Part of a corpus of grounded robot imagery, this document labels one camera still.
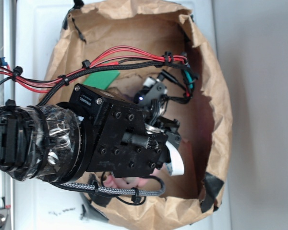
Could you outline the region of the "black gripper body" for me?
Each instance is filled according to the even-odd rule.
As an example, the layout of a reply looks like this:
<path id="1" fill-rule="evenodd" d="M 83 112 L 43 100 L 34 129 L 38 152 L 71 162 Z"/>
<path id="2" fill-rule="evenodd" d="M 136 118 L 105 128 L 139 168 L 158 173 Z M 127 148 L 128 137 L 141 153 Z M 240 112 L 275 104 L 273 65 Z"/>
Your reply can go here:
<path id="1" fill-rule="evenodd" d="M 160 115 L 157 99 L 145 110 L 115 93 L 77 84 L 70 102 L 77 114 L 84 112 L 87 172 L 145 177 L 165 167 L 181 175 L 180 125 Z"/>

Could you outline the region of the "black taped robot arm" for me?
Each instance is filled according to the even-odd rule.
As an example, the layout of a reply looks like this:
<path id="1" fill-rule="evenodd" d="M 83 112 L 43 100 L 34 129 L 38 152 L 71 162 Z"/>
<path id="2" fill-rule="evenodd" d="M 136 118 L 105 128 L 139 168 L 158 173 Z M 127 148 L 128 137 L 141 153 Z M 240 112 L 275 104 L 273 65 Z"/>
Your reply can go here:
<path id="1" fill-rule="evenodd" d="M 0 170 L 13 179 L 64 184 L 85 172 L 146 177 L 171 163 L 181 137 L 161 115 L 164 96 L 133 103 L 77 84 L 68 102 L 0 108 Z"/>

